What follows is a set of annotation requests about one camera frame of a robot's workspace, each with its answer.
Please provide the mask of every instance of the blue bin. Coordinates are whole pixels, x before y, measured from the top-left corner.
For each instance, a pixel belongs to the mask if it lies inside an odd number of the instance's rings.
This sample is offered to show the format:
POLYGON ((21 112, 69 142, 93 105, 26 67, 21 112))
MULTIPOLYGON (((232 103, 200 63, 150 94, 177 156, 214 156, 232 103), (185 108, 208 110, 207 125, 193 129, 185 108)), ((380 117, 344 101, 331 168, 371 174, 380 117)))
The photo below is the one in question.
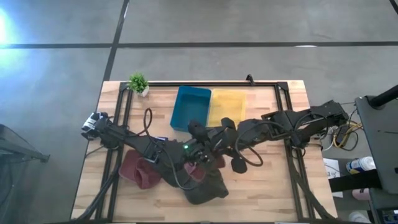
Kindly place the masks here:
POLYGON ((210 107, 211 90, 180 86, 175 100, 171 127, 188 132, 188 124, 194 119, 206 126, 210 107))

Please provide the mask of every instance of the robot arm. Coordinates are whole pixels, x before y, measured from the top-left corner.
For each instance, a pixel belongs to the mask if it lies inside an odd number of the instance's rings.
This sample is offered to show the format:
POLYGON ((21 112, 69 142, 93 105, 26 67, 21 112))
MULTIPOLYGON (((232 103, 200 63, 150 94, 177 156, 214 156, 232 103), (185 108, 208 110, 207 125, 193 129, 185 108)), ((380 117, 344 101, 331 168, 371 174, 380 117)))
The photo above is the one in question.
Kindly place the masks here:
POLYGON ((120 144, 133 147, 168 184, 180 187, 191 203, 199 204, 228 195, 221 172, 216 166, 222 155, 233 158, 231 165, 235 172, 245 173, 246 163, 254 166, 261 166, 262 163, 251 163, 240 151, 251 149, 264 141, 281 139, 290 139, 291 145, 295 147, 305 147, 311 136, 321 133, 325 128, 346 123, 348 115, 340 104, 329 101, 308 110, 278 111, 264 114, 261 118, 242 121, 237 129, 229 118, 223 118, 221 126, 215 128, 205 128, 196 121, 191 121, 188 131, 192 139, 178 142, 149 135, 140 136, 114 124, 106 113, 93 113, 82 127, 85 131, 82 135, 87 139, 101 138, 102 145, 109 149, 120 144), (200 182, 193 180, 184 169, 186 163, 201 169, 205 172, 205 177, 200 182))

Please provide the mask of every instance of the white bottle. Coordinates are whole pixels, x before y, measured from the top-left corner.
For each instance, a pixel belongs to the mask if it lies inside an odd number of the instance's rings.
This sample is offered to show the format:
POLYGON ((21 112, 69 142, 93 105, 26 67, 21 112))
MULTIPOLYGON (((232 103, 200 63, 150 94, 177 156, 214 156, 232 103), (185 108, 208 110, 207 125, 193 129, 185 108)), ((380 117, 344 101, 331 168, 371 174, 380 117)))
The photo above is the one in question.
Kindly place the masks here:
POLYGON ((347 170, 350 174, 358 174, 360 172, 375 169, 373 157, 367 156, 364 158, 356 159, 354 161, 348 162, 347 170))

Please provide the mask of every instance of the concrete floor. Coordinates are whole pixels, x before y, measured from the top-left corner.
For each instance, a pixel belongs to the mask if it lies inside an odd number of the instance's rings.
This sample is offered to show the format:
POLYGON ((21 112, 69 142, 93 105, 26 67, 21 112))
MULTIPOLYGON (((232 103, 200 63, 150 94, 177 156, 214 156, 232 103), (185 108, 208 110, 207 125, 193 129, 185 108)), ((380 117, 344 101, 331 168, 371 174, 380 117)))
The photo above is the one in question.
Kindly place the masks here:
MULTIPOLYGON (((110 44, 122 4, 3 0, 0 44, 110 44)), ((120 43, 397 40, 398 15, 388 0, 130 0, 120 43)), ((47 164, 26 164, 5 223, 69 219, 87 146, 80 127, 96 108, 109 52, 0 49, 0 123, 51 154, 47 164)), ((242 80, 250 73, 304 80, 312 105, 346 103, 396 85, 397 58, 398 47, 118 49, 110 80, 135 71, 150 80, 242 80)), ((354 152, 324 156, 369 155, 360 138, 354 152)))

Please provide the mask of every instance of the red cloth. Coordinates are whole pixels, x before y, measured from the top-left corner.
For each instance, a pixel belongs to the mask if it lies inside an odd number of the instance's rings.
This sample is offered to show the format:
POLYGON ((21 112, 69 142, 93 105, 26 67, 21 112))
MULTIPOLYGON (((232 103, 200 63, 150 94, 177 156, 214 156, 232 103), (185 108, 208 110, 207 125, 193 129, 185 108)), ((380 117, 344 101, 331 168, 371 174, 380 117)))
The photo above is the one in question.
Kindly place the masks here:
MULTIPOLYGON (((225 160, 223 156, 218 156, 216 158, 216 166, 217 168, 225 167, 225 160)), ((192 179, 195 180, 196 182, 201 182, 203 178, 205 178, 206 176, 206 171, 204 171, 201 167, 186 163, 184 164, 184 168, 189 174, 189 176, 191 176, 192 179)))
POLYGON ((129 150, 124 156, 119 175, 137 183, 140 189, 154 187, 161 179, 160 174, 135 150, 129 150))

